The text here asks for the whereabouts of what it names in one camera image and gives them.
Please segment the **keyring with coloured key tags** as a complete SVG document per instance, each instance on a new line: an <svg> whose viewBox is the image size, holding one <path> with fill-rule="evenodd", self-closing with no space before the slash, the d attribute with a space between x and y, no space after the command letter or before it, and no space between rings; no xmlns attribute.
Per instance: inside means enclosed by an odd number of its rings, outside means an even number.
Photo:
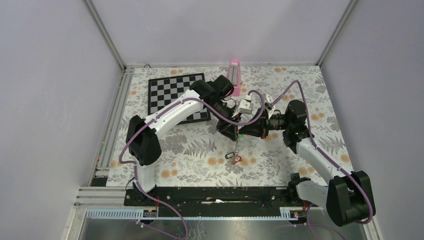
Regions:
<svg viewBox="0 0 424 240"><path fill-rule="evenodd" d="M237 135L237 140L235 141L235 147L232 152L227 153L224 157L226 160L229 161L231 165L236 165L237 163L240 163L243 161L243 158L240 156L240 141L242 137L239 137L239 134Z"/></svg>

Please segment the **black white chessboard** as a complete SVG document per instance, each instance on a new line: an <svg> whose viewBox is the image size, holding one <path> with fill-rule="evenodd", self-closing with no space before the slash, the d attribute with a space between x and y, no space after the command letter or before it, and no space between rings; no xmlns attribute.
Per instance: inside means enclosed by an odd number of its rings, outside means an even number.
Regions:
<svg viewBox="0 0 424 240"><path fill-rule="evenodd" d="M195 81L204 79L203 73L193 73L148 80L147 114L163 109L183 95Z"/></svg>

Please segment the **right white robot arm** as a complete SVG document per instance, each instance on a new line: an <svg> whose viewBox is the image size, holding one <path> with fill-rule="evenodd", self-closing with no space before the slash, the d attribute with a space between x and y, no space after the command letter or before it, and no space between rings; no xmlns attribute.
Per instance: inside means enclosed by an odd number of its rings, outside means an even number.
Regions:
<svg viewBox="0 0 424 240"><path fill-rule="evenodd" d="M238 132L264 139L270 131L281 131L285 146L306 160L326 183L320 185L308 177L300 177L299 173L292 174L286 193L291 205L299 206L307 201L324 208L339 227L369 222L376 213L369 176L364 171L347 172L315 142L307 126L304 102L290 101L283 114L258 111L256 116L258 120L241 127Z"/></svg>

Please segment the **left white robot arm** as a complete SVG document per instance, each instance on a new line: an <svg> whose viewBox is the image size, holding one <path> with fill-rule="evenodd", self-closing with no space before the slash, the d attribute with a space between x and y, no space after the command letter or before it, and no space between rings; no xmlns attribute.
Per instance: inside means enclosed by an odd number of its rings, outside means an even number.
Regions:
<svg viewBox="0 0 424 240"><path fill-rule="evenodd" d="M223 75L214 81L196 80L178 99L158 112L130 119L124 150L133 158L138 188L135 197L142 205L148 206L155 200L154 162L162 154L161 137L187 117L210 106L210 111L218 118L217 131L232 141L237 140L235 123L241 117L234 114L234 107L223 102L233 92L233 84Z"/></svg>

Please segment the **pink metronome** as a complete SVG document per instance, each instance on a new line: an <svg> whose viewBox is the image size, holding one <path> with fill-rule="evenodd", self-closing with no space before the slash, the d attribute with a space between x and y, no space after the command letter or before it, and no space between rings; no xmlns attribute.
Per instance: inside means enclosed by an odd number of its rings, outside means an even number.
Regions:
<svg viewBox="0 0 424 240"><path fill-rule="evenodd" d="M241 94L241 66L238 59L234 58L230 61L226 77L233 85L231 96L239 97Z"/></svg>

